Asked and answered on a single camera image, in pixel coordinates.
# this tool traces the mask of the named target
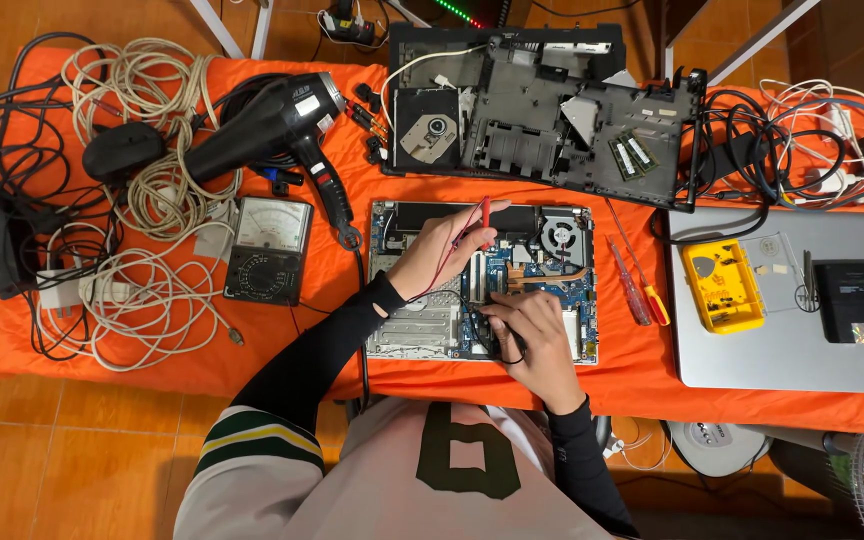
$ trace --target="yellow parts tray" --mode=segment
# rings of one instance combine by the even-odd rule
[[[681,255],[706,330],[733,334],[762,326],[762,295],[738,240],[686,246]]]

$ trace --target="white jersey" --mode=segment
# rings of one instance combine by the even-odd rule
[[[613,538],[549,479],[534,423],[487,410],[383,399],[352,421],[325,475],[310,433],[230,407],[205,438],[174,538]]]

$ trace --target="black hair dryer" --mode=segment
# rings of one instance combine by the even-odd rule
[[[197,184],[285,152],[305,167],[325,206],[339,243],[349,251],[362,245],[351,225],[353,208],[339,174],[319,147],[324,134],[346,110],[346,98],[326,72],[293,75],[262,88],[212,136],[185,154],[185,168]]]

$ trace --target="orange cloth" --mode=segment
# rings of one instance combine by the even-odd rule
[[[69,51],[61,49],[33,51],[26,60],[20,84],[39,82],[54,75],[61,69],[68,54]],[[352,96],[354,86],[362,82],[378,89],[386,75],[386,69],[379,65],[362,67],[216,59],[208,70],[209,92],[214,101],[236,83],[260,72],[299,73],[317,70],[330,71],[346,96]],[[760,95],[757,90],[746,88],[744,91]],[[56,95],[58,99],[67,97],[65,91]],[[91,185],[92,180],[82,172],[80,166],[83,149],[72,130],[70,114],[65,110],[54,110],[49,116],[59,122],[59,129],[63,133],[65,154],[72,164],[70,187]],[[864,115],[854,113],[853,117],[864,129]],[[31,121],[14,115],[8,127],[7,141],[24,141],[24,138],[29,137],[32,125]],[[807,129],[812,122],[802,119],[800,125],[801,129]],[[379,199],[475,202],[488,195],[492,199],[509,198],[514,203],[568,204],[592,209],[595,217],[594,249],[598,254],[595,257],[595,271],[599,275],[601,356],[598,366],[579,368],[579,378],[582,388],[591,398],[594,412],[678,421],[779,424],[864,433],[864,394],[689,388],[679,382],[670,327],[639,327],[633,322],[626,306],[618,270],[608,254],[605,240],[606,235],[617,234],[618,230],[601,198],[524,181],[413,175],[407,178],[386,177],[378,172],[378,167],[366,163],[363,144],[366,137],[363,129],[348,118],[342,118],[327,134],[323,145],[324,153],[341,174],[348,191],[355,213],[354,225],[363,232],[368,229],[370,203]],[[797,169],[804,169],[808,160],[800,156],[797,153]],[[43,185],[55,181],[45,174],[39,176]],[[246,176],[244,192],[269,194],[269,184],[264,178],[250,174]],[[332,310],[357,289],[354,258],[337,245],[335,234],[311,187],[293,188],[292,192],[293,197],[316,206],[302,284],[302,300],[311,306]],[[652,208],[617,202],[615,209],[628,231],[649,281],[660,295],[666,297],[662,246],[652,239],[646,225]],[[137,246],[157,251],[166,248],[166,244],[129,231],[125,247]],[[192,242],[187,241],[175,249],[167,259],[173,267],[197,259],[192,255]],[[200,261],[211,263],[209,259]],[[222,284],[225,276],[226,265],[220,264],[215,273],[215,283]],[[21,298],[0,301],[0,376],[35,373],[159,390],[233,396],[252,374],[295,338],[295,331],[287,307],[225,300],[221,296],[214,300],[214,304],[222,316],[245,337],[244,347],[236,346],[226,338],[225,329],[220,325],[215,338],[200,350],[174,355],[148,369],[118,374],[107,371],[85,356],[66,362],[52,362],[34,354],[29,344],[29,309],[25,301]],[[175,316],[182,318],[185,313],[178,309]],[[324,317],[303,307],[295,308],[294,316],[303,329]],[[211,332],[211,317],[206,315],[193,326],[192,337],[204,338]],[[118,336],[103,340],[101,349],[112,361],[123,364],[135,362],[146,351],[135,340]],[[789,362],[795,362],[795,358],[789,358]],[[498,364],[376,358],[368,362],[368,372],[371,391],[378,394],[516,408],[537,408],[540,405]],[[358,395],[359,376],[358,359],[353,358],[342,370],[327,397],[338,399]]]

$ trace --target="hair dryer handle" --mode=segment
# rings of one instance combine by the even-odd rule
[[[362,234],[350,225],[354,215],[349,195],[339,173],[322,153],[319,143],[311,135],[306,135],[294,141],[292,151],[308,171],[318,197],[325,206],[329,225],[339,231],[339,243],[346,250],[358,249],[362,245]]]

